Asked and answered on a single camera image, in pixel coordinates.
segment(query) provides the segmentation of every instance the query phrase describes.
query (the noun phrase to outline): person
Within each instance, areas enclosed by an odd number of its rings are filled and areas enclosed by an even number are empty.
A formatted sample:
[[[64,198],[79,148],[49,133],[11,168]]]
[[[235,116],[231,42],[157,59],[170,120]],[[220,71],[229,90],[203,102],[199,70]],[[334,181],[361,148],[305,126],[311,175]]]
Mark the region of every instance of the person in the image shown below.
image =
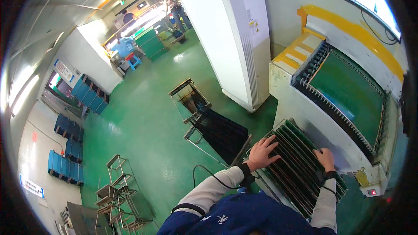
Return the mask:
[[[183,22],[185,23],[185,26],[187,29],[191,29],[191,23],[189,21],[189,18],[186,17],[184,13],[184,9],[180,4],[180,0],[164,0],[165,5],[165,12],[167,13],[168,10],[171,11],[173,14],[174,20],[177,23],[179,29],[182,33],[185,32],[183,24],[180,21],[180,17],[183,19]]]
[[[133,43],[135,43],[134,39],[132,37],[123,37],[120,34],[116,35],[116,38],[118,42],[111,47],[110,50],[112,51],[118,51],[120,57],[127,57],[130,53],[134,52],[134,54],[141,59],[141,56],[143,53],[141,51],[138,51],[133,46]]]
[[[126,11],[126,9],[122,10],[122,14],[124,15],[123,16],[123,23],[124,24],[128,23],[129,21],[131,21],[135,17],[133,13],[128,13],[128,11]]]
[[[244,163],[215,176],[229,187],[236,187],[251,172],[265,168],[280,156],[269,158],[278,143],[270,144],[275,136],[262,138],[254,144]],[[330,150],[315,150],[316,157],[328,172],[335,176],[334,158]],[[237,193],[221,197],[229,190],[210,176],[189,192],[173,208],[157,235],[174,234],[333,234],[337,232],[335,209],[336,180],[326,178],[321,187],[311,222],[288,206],[278,203],[264,192],[258,194]]]

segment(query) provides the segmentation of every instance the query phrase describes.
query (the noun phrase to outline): blue shirt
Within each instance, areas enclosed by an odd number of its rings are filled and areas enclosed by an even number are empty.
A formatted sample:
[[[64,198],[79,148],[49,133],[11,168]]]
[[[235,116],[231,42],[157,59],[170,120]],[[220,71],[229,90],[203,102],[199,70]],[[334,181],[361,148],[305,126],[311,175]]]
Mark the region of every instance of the blue shirt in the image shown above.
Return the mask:
[[[119,39],[120,44],[116,43],[110,50],[119,52],[121,57],[126,57],[133,52],[133,38],[132,37],[122,37]]]
[[[254,230],[266,235],[335,235],[331,228],[311,227],[301,214],[265,194],[248,193],[226,196],[205,216],[176,211],[157,235],[248,235]]]

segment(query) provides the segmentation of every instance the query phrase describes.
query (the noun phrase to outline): white machine housing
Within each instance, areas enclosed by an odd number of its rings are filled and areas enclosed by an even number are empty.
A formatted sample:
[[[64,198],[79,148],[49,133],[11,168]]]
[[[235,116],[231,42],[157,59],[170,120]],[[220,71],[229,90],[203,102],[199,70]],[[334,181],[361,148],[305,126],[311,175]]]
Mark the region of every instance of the white machine housing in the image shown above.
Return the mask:
[[[249,112],[269,96],[270,36],[264,0],[180,0],[222,92]]]
[[[385,145],[376,155],[375,161],[378,163],[372,165],[352,138],[326,112],[291,85],[292,76],[306,66],[322,41],[322,38],[305,32],[271,61],[269,91],[278,100],[274,125],[279,124],[283,119],[293,118],[316,147],[328,148],[332,151],[339,174],[354,174],[363,195],[383,195],[390,177],[390,164],[398,132],[397,102],[390,95]],[[313,49],[313,52],[303,50],[300,46],[304,45]],[[303,54],[305,58],[301,60],[291,55],[295,51]],[[289,65],[291,62],[287,58],[296,61],[299,67],[291,67]]]

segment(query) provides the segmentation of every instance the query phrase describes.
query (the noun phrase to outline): green cabinet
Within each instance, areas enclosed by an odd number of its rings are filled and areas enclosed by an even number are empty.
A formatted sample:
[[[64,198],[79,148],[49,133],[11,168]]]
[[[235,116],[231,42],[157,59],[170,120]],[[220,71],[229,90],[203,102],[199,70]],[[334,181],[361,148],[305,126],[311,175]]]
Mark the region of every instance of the green cabinet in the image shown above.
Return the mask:
[[[167,52],[164,44],[158,39],[153,27],[135,33],[135,42],[142,48],[150,60],[156,60]]]

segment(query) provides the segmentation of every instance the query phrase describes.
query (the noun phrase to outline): white sleeve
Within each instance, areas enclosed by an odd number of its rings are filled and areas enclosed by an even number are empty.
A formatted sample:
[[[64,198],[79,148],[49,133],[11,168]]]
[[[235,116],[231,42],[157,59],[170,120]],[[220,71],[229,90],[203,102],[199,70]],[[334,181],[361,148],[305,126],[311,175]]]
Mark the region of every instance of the white sleeve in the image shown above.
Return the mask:
[[[325,187],[336,192],[335,185],[335,179],[326,180],[324,184]],[[311,226],[317,228],[328,227],[337,233],[336,207],[337,198],[335,195],[331,191],[321,187],[315,208],[313,209]]]
[[[238,166],[219,171],[215,176],[229,187],[238,186],[244,179],[243,171]],[[181,199],[179,204],[190,203],[200,207],[207,213],[210,207],[219,201],[227,191],[229,191],[229,188],[220,184],[213,176],[210,176]],[[191,209],[180,208],[176,211],[186,211],[201,216],[198,212]]]

